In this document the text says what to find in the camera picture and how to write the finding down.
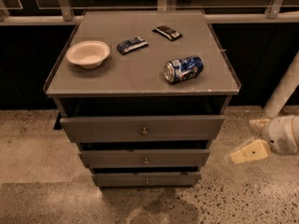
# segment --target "middle drawer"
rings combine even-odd
[[[222,115],[74,117],[61,119],[73,143],[213,140],[224,121]]]
[[[81,151],[79,156],[90,168],[201,167],[208,149],[153,149]]]

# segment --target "white bowl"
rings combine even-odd
[[[109,55],[109,46],[101,41],[83,41],[71,47],[66,53],[66,59],[83,68],[99,66]]]

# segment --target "white tube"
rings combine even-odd
[[[283,75],[278,86],[272,93],[263,112],[269,118],[276,117],[287,103],[299,84],[299,51],[295,55],[287,72]]]

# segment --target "blue can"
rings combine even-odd
[[[170,83],[197,77],[204,70],[204,62],[199,56],[190,56],[168,62],[164,67],[164,76]]]

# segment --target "drawer knob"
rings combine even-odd
[[[148,161],[147,158],[145,158],[144,161],[143,161],[143,163],[144,163],[144,164],[149,164],[150,162]]]
[[[142,128],[141,134],[142,134],[143,136],[147,136],[147,135],[149,134],[149,132],[147,131],[147,128],[146,128],[146,127],[143,127],[143,128]]]

